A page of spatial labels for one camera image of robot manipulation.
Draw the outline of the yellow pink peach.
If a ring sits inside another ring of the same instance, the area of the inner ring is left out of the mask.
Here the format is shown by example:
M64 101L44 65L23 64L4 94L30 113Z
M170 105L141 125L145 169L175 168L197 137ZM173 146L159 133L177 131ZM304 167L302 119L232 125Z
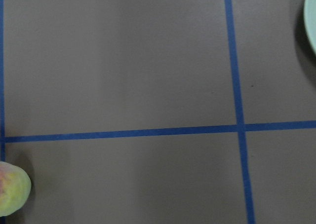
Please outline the yellow pink peach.
M1 161L0 216L6 217L21 209L30 195L31 186L31 179L22 168Z

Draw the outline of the light green plate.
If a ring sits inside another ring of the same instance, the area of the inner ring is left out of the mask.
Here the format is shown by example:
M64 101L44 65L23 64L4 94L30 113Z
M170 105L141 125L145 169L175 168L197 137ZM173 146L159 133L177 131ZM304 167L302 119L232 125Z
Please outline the light green plate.
M309 43L316 54L316 0L304 0L304 24Z

